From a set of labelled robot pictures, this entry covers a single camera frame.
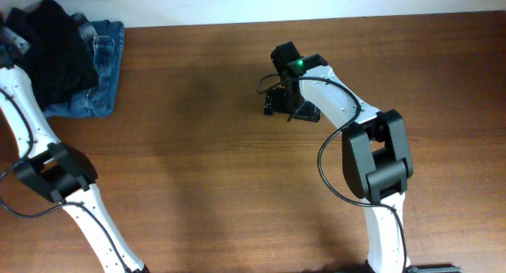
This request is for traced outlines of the black Nike t-shirt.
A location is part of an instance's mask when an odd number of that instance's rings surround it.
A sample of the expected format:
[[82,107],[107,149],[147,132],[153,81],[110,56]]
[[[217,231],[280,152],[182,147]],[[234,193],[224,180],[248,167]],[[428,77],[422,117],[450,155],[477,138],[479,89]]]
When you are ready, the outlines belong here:
[[98,84],[77,23],[55,0],[42,0],[28,12],[12,8],[6,26],[30,44],[21,68],[41,109]]

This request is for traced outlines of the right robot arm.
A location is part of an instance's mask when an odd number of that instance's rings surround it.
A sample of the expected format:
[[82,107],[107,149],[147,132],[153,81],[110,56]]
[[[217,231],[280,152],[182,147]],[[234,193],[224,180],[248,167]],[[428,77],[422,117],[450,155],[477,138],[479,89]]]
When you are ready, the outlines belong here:
[[364,209],[368,231],[367,265],[373,272],[405,272],[410,265],[402,210],[413,163],[403,118],[382,112],[359,98],[339,80],[318,54],[293,51],[270,55],[294,111],[315,105],[335,125],[323,143],[342,137],[342,171],[355,199]]

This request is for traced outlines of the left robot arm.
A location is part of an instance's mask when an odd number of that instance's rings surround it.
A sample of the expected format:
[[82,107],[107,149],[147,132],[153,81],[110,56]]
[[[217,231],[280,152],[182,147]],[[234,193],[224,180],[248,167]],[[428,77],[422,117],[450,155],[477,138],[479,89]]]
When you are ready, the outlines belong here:
[[17,144],[10,172],[75,221],[104,271],[147,272],[109,215],[93,164],[53,132],[19,66],[1,68],[1,113]]

